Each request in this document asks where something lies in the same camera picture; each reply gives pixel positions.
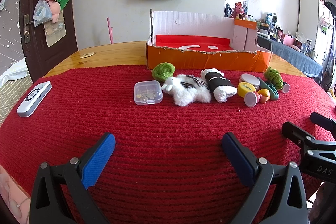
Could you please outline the pink figurine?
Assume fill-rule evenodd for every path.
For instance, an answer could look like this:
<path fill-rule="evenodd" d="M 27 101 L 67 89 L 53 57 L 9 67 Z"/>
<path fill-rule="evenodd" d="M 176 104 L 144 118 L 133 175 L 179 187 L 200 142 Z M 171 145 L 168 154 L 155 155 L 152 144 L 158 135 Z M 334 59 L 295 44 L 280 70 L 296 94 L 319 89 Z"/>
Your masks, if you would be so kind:
<path fill-rule="evenodd" d="M 247 107 L 255 107 L 260 99 L 262 98 L 262 95 L 258 94 L 257 92 L 247 92 L 244 96 L 244 103 Z"/>

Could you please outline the red knitted table cloth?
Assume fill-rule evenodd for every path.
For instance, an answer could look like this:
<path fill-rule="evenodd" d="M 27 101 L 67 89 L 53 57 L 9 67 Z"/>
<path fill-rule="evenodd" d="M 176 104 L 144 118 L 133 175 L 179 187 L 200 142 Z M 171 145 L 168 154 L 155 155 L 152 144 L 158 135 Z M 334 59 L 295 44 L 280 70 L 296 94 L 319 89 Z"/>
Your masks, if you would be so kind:
<path fill-rule="evenodd" d="M 71 69 L 49 77 L 52 89 L 28 118 L 12 110 L 1 125 L 1 166 L 31 193 L 39 165 L 81 156 L 105 133 L 116 148 L 89 192 L 110 223 L 229 223 L 248 196 L 221 146 L 232 132 L 273 164 L 299 161 L 282 135 L 290 121 L 320 140 L 312 112 L 335 118 L 335 104 L 313 80 L 284 75 L 290 92 L 248 108 L 240 96 L 225 103 L 179 107 L 171 96 L 156 105 L 133 99 L 144 66 Z"/>

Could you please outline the black-haired doll figurine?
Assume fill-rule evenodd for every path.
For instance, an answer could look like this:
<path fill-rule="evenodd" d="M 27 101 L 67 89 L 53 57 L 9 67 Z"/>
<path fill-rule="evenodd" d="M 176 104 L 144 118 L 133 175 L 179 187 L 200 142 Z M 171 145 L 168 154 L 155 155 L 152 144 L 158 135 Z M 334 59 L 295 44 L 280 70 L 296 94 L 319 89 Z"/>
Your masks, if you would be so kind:
<path fill-rule="evenodd" d="M 288 83 L 284 82 L 281 91 L 284 94 L 289 93 L 290 85 Z"/>

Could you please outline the white round tin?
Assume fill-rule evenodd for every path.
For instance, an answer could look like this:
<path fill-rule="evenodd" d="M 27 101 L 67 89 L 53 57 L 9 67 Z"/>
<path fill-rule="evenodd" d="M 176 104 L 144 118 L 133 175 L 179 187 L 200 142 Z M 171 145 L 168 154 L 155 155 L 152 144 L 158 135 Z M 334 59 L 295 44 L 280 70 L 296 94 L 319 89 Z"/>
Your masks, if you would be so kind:
<path fill-rule="evenodd" d="M 259 90 L 260 87 L 260 80 L 256 76 L 248 73 L 243 73 L 239 78 L 239 82 L 249 83 L 254 86 L 256 90 Z"/>

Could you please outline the orange cardboard box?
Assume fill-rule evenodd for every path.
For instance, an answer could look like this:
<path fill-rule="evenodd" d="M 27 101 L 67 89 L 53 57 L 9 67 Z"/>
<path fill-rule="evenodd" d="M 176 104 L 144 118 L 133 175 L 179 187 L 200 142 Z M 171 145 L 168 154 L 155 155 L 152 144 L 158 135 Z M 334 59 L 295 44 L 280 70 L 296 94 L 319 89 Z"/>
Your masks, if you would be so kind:
<path fill-rule="evenodd" d="M 194 12 L 150 11 L 146 65 L 266 71 L 272 53 L 257 43 L 256 22 Z"/>

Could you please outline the teal clothes peg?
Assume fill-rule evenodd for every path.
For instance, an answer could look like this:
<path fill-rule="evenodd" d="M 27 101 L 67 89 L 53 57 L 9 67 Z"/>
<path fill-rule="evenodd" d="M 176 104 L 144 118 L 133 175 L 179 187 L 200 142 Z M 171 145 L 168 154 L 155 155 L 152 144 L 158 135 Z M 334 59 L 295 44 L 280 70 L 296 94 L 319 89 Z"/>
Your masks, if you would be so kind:
<path fill-rule="evenodd" d="M 272 84 L 269 81 L 263 81 L 260 77 L 257 77 L 260 81 L 260 85 L 259 85 L 259 90 L 262 89 L 267 89 L 270 93 L 270 99 L 271 100 L 278 100 L 279 99 L 279 93 L 277 91 L 277 89 L 275 88 L 274 84 Z"/>

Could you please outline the green yarn scrunchie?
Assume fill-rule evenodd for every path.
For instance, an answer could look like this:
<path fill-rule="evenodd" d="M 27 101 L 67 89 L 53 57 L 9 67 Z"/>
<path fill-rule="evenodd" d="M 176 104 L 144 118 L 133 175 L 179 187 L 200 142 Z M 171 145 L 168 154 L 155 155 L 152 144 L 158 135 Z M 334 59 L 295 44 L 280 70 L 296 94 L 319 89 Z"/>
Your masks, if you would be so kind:
<path fill-rule="evenodd" d="M 175 72 L 175 66 L 171 63 L 160 63 L 152 70 L 152 76 L 159 82 L 165 82 L 166 79 L 172 77 Z"/>
<path fill-rule="evenodd" d="M 274 85 L 277 90 L 281 90 L 284 86 L 284 80 L 282 79 L 280 72 L 272 67 L 268 67 L 264 72 L 264 77 L 270 83 Z"/>

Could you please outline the yellow round cap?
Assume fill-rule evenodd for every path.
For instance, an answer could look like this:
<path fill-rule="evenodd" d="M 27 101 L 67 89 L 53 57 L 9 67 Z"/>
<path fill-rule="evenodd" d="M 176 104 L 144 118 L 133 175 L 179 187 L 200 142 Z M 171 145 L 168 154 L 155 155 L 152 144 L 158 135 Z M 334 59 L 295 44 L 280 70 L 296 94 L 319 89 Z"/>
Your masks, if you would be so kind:
<path fill-rule="evenodd" d="M 252 84 L 244 81 L 239 82 L 237 90 L 238 90 L 237 94 L 242 98 L 244 98 L 248 92 L 256 91 L 255 87 Z"/>

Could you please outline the pink plush by mirror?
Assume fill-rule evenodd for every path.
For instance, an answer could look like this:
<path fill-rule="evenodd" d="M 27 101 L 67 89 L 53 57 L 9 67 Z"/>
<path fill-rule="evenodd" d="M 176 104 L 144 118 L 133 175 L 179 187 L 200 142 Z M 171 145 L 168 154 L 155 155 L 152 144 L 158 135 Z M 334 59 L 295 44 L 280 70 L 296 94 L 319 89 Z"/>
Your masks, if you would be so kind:
<path fill-rule="evenodd" d="M 241 19 L 241 20 L 246 19 L 245 10 L 241 2 L 235 3 L 235 7 L 231 12 L 230 17 L 234 19 Z"/>

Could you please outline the white wardrobe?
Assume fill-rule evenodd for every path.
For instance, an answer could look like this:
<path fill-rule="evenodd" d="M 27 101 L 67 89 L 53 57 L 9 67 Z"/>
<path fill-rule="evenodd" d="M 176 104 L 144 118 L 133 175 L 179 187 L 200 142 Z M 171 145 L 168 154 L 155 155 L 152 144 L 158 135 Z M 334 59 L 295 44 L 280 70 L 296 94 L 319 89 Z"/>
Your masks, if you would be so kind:
<path fill-rule="evenodd" d="M 315 51 L 314 59 L 321 56 L 321 48 L 318 41 L 319 18 L 322 15 L 325 0 L 299 0 L 298 27 L 297 31 L 302 33 L 307 40 L 311 41 L 311 49 Z"/>

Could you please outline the white plush rabbit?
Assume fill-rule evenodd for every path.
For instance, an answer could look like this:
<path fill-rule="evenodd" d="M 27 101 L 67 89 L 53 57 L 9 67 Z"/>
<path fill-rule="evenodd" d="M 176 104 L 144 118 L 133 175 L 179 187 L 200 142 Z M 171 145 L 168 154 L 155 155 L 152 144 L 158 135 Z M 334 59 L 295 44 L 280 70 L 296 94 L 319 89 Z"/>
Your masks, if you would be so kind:
<path fill-rule="evenodd" d="M 177 106 L 185 107 L 194 102 L 210 103 L 211 92 L 207 83 L 200 77 L 180 74 L 169 77 L 161 86 L 164 93 L 173 97 Z"/>

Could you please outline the dark brown door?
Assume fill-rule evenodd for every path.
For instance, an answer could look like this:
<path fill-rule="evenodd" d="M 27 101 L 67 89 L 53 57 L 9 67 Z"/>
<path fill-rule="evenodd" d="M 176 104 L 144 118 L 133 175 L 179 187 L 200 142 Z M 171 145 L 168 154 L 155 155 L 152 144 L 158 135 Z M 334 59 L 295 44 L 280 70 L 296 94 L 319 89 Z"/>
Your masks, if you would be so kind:
<path fill-rule="evenodd" d="M 24 56 L 31 79 L 35 82 L 78 50 L 75 36 L 73 1 L 70 0 L 60 19 L 66 35 L 48 46 L 44 25 L 34 26 L 33 12 L 38 0 L 19 0 L 19 25 Z"/>

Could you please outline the yellow small toy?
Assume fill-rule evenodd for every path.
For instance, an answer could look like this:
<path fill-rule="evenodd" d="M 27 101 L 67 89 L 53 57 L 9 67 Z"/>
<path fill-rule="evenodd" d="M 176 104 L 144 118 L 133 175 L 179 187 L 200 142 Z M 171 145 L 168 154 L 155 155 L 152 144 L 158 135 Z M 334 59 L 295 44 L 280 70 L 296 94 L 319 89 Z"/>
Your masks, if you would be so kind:
<path fill-rule="evenodd" d="M 260 89 L 257 93 L 260 103 L 266 103 L 270 99 L 270 91 L 268 89 Z"/>

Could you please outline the white remote device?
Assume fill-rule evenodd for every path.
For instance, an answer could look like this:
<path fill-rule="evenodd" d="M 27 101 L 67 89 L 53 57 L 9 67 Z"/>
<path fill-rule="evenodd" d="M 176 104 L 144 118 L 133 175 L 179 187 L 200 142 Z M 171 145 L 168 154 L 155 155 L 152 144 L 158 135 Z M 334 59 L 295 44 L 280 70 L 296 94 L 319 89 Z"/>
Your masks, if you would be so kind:
<path fill-rule="evenodd" d="M 24 118 L 31 116 L 51 89 L 50 81 L 34 86 L 17 108 L 17 114 Z"/>

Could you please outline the blue-covered side table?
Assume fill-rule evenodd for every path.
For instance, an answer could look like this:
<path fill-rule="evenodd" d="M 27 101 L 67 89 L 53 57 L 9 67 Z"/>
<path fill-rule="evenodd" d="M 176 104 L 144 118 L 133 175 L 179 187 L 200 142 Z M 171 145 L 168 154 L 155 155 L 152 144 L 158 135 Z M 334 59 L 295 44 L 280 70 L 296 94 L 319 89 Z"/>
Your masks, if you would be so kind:
<path fill-rule="evenodd" d="M 258 35 L 257 43 L 259 46 L 270 50 L 275 55 L 286 60 L 304 75 L 314 79 L 316 83 L 321 83 L 323 67 L 310 57 L 307 57 L 303 53 L 296 51 L 285 44 L 268 39 L 264 36 Z"/>

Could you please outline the plastic bag on door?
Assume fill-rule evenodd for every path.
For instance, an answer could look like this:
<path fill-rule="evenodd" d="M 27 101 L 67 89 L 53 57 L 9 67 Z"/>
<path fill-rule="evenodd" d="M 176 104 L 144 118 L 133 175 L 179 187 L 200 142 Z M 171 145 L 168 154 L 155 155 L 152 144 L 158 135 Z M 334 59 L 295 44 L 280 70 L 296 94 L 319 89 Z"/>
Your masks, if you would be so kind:
<path fill-rule="evenodd" d="M 38 0 L 34 10 L 33 20 L 34 27 L 52 20 L 52 11 L 46 0 Z"/>

